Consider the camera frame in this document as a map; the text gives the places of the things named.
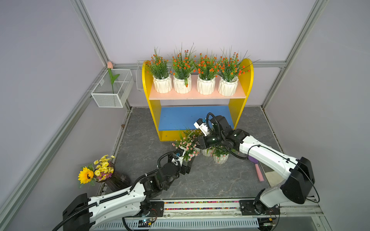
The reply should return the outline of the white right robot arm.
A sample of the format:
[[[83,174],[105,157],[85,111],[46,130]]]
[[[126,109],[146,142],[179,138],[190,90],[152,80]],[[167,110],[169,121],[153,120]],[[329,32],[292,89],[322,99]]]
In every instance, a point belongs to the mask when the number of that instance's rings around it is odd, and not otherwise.
[[[283,178],[280,184],[261,190],[253,201],[243,201],[240,205],[247,214],[264,215],[285,202],[303,205],[315,188],[312,164],[307,158],[297,159],[267,147],[246,131],[232,129],[223,116],[208,113],[194,126],[203,133],[197,138],[200,149],[220,147],[242,160],[254,158]]]

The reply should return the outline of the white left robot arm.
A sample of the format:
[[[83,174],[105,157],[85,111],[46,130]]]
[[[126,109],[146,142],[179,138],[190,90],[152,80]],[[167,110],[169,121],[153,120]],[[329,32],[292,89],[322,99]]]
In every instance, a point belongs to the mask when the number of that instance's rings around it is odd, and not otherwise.
[[[89,231],[116,218],[150,214],[150,200],[188,172],[188,165],[184,164],[186,151],[188,148],[178,147],[160,156],[157,169],[140,176],[125,189],[95,197],[80,194],[63,211],[63,220],[54,230]]]

